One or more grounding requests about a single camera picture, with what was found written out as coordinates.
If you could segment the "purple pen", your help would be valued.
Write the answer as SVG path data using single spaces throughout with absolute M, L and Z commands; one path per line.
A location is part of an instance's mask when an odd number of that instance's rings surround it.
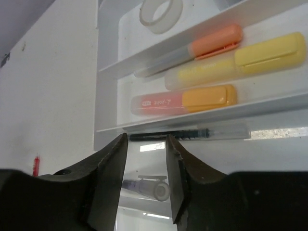
M 138 180 L 123 180 L 122 188 L 164 202 L 170 197 L 167 176 L 139 175 Z

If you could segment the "red pen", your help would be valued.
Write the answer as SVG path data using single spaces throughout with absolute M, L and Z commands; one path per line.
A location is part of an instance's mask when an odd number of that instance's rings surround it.
M 39 175 L 40 156 L 37 154 L 33 161 L 32 176 L 37 177 Z

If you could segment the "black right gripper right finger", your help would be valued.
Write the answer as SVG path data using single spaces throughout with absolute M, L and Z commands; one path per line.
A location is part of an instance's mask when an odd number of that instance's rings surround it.
M 305 171 L 224 174 L 166 139 L 173 223 L 179 231 L 305 231 Z

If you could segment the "black pen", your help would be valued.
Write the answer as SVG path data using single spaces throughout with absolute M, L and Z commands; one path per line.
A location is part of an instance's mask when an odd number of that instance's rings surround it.
M 129 134 L 130 141 L 163 141 L 172 136 L 179 141 L 196 140 L 245 140 L 251 138 L 250 129 L 245 124 L 209 126 L 206 128 L 170 130 Z

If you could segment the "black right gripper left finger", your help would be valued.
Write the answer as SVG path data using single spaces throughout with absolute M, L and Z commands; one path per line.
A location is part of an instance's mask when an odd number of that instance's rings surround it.
M 3 231 L 111 231 L 128 151 L 121 134 L 100 151 L 55 174 L 0 171 Z

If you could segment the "white compartment tray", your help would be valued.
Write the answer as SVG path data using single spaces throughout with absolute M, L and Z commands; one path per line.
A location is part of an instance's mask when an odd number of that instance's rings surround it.
M 128 140 L 116 229 L 308 228 L 308 3 L 102 0 L 95 150 Z

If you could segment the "yellow white highlighter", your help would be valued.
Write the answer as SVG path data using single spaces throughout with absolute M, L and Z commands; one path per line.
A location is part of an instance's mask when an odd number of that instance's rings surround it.
M 169 69 L 165 87 L 180 90 L 291 69 L 301 65 L 306 54 L 304 35 L 294 32 Z

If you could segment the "orange pink highlighter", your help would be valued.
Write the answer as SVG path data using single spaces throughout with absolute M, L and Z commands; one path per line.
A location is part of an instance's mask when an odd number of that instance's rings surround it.
M 233 85 L 168 91 L 133 97 L 131 112 L 140 116 L 172 116 L 196 113 L 237 104 Z

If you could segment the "clear tape roll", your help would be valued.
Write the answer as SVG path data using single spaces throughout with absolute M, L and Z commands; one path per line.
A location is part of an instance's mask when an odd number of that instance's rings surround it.
M 169 31 L 183 11 L 181 0 L 144 0 L 139 13 L 140 23 L 154 34 Z

